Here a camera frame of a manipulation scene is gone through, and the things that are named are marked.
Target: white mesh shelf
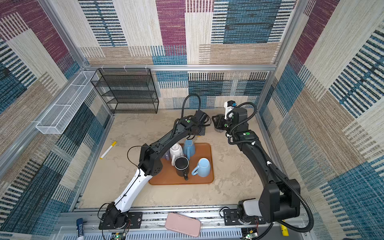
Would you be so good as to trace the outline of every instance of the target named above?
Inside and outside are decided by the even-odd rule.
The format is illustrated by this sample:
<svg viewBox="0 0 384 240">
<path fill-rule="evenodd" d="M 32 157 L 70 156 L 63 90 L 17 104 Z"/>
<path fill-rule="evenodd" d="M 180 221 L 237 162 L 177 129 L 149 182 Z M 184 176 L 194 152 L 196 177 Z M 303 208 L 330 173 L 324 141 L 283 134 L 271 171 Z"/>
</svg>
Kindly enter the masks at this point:
<svg viewBox="0 0 384 240">
<path fill-rule="evenodd" d="M 91 78 L 93 81 L 99 79 L 93 71 L 81 72 L 47 111 L 36 128 L 43 134 L 62 134 L 92 90 Z"/>
</svg>

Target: brown tray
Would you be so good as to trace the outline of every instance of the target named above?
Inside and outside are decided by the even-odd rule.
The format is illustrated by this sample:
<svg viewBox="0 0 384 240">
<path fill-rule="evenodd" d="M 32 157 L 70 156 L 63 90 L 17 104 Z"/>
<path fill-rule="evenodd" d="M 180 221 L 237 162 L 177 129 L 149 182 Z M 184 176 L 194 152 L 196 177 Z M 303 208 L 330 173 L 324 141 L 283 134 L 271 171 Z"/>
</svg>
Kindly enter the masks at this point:
<svg viewBox="0 0 384 240">
<path fill-rule="evenodd" d="M 189 173 L 188 181 L 185 181 L 183 177 L 180 177 L 176 173 L 176 168 L 171 165 L 171 161 L 161 159 L 163 163 L 163 169 L 149 180 L 151 185 L 174 185 L 174 184 L 210 184 L 214 181 L 214 166 L 212 162 L 211 145 L 206 142 L 195 142 L 196 153 L 191 157 L 189 161 Z M 200 177 L 199 175 L 192 176 L 193 169 L 197 166 L 198 161 L 205 157 L 211 163 L 211 172 L 207 177 Z"/>
</svg>

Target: white marker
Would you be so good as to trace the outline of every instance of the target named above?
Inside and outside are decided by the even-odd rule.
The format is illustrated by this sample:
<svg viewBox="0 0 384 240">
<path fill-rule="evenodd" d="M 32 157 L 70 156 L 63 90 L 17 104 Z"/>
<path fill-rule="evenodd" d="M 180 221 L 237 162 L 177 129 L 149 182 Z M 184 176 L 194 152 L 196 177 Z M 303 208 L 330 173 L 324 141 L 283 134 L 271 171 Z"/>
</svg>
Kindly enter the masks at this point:
<svg viewBox="0 0 384 240">
<path fill-rule="evenodd" d="M 103 157 L 105 157 L 105 155 L 107 155 L 107 153 L 112 149 L 113 146 L 115 146 L 116 144 L 116 141 L 114 141 L 112 143 L 112 145 L 109 146 L 109 148 L 107 149 L 107 151 L 105 151 L 105 153 L 103 155 L 101 155 L 100 159 L 103 159 Z"/>
</svg>

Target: black wire shelf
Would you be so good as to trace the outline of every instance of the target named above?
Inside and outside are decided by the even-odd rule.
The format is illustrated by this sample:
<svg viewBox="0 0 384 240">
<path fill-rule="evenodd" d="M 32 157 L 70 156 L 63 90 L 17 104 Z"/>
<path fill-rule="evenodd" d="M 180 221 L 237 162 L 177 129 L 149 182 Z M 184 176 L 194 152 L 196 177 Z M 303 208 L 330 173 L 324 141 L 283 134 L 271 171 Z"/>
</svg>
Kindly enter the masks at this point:
<svg viewBox="0 0 384 240">
<path fill-rule="evenodd" d="M 91 81 L 112 113 L 157 113 L 157 96 L 150 69 L 99 68 Z"/>
</svg>

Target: pink pouch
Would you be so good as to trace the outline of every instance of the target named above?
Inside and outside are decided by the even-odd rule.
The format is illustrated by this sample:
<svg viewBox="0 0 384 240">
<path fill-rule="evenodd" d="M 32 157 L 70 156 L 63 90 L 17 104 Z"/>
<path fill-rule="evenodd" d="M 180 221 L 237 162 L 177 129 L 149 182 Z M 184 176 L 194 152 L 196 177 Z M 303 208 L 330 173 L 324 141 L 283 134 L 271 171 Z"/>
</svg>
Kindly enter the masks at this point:
<svg viewBox="0 0 384 240">
<path fill-rule="evenodd" d="M 197 219 L 186 217 L 170 212 L 165 227 L 168 230 L 184 233 L 188 236 L 198 237 L 200 234 L 201 222 Z"/>
</svg>

